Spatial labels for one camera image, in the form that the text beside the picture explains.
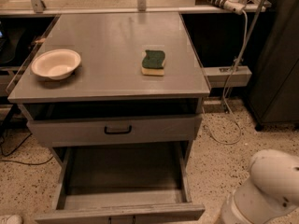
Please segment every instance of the drawer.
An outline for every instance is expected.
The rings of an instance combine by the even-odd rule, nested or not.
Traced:
[[[28,128],[44,147],[192,141],[199,115],[104,119],[31,120]]]
[[[37,223],[150,224],[197,220],[180,142],[69,147],[53,211]]]

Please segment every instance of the bowl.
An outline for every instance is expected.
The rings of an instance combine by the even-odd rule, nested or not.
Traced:
[[[35,58],[31,70],[39,77],[60,80],[69,77],[80,65],[80,55],[71,49],[56,49]]]

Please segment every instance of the green sponge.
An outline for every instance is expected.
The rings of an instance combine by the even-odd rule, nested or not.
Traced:
[[[165,53],[162,50],[146,49],[146,57],[142,61],[142,67],[146,69],[163,69]]]

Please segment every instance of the desk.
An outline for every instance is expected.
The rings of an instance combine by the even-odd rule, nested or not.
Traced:
[[[37,55],[52,49],[75,50],[81,55],[81,67],[62,81],[41,79],[27,69],[8,97],[19,105],[42,146],[54,154],[67,149],[65,155],[56,156],[63,167],[54,198],[56,211],[36,221],[107,223],[113,217],[114,224],[198,219],[204,206],[192,204],[185,165],[209,87],[179,14],[62,15]],[[145,49],[164,50],[163,77],[141,74]],[[99,168],[105,166],[99,155],[111,155],[107,161],[113,167],[123,163],[120,172],[111,171],[118,184],[125,179],[123,170],[155,172],[149,171],[146,183],[134,175],[129,184],[117,186],[111,181],[102,187],[96,172],[109,174],[103,170],[111,165]],[[162,172],[162,167],[169,169]],[[121,196],[117,199],[115,188]]]

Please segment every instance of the terrazzo floor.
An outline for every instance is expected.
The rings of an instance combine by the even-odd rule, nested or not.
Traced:
[[[267,126],[256,132],[255,120],[242,100],[230,99],[229,105],[242,127],[241,139],[234,145],[220,144],[211,138],[209,129],[224,142],[236,139],[238,132],[231,116],[223,113],[218,101],[205,102],[206,115],[193,143],[187,173],[192,201],[202,203],[206,211],[198,221],[188,222],[190,224],[220,223],[218,216],[225,197],[247,179],[249,159],[257,151],[273,148],[299,155],[299,132],[294,126]],[[4,151],[9,152],[28,134],[27,129],[6,131]],[[49,157],[50,152],[31,135],[11,157],[0,158],[42,162]],[[19,214],[23,223],[33,224],[37,213],[50,211],[61,171],[55,159],[40,166],[1,161],[0,171],[0,215]],[[296,224],[298,221],[299,211],[294,211],[270,223]]]

